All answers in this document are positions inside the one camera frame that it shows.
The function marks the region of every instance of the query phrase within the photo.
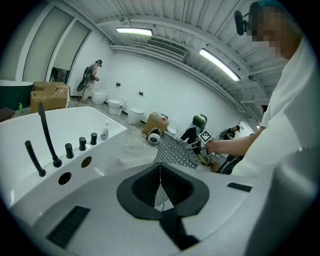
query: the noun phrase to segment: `ceiling light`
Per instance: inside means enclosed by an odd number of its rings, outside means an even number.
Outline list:
[[[229,77],[231,77],[235,82],[240,80],[240,77],[233,72],[226,64],[224,64],[220,59],[217,57],[213,56],[210,52],[208,52],[205,49],[202,49],[199,52],[203,57],[208,59],[209,61],[213,62],[216,64],[220,69],[222,69]]]
[[[132,33],[132,34],[152,36],[152,30],[146,29],[146,28],[118,27],[116,30],[119,33]]]

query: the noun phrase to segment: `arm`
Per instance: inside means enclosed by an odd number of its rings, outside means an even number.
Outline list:
[[[260,126],[259,130],[252,136],[232,140],[211,140],[205,147],[210,153],[229,154],[233,156],[244,156],[252,143],[259,137],[265,127]]]

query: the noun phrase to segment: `faucet hole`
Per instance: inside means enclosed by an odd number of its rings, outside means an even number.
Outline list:
[[[64,185],[67,184],[71,179],[71,173],[70,172],[65,172],[64,174],[62,174],[59,178],[59,184],[60,185]]]
[[[88,165],[90,165],[91,160],[92,160],[92,157],[91,157],[91,156],[86,157],[86,158],[82,161],[81,167],[82,167],[82,168],[86,168]]]

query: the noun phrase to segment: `air vent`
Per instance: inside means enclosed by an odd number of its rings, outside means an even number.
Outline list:
[[[171,56],[176,56],[180,60],[185,57],[187,51],[183,47],[176,47],[172,44],[166,43],[159,40],[149,39],[146,44],[151,47],[154,51],[155,49],[161,50],[162,52],[169,53]]]

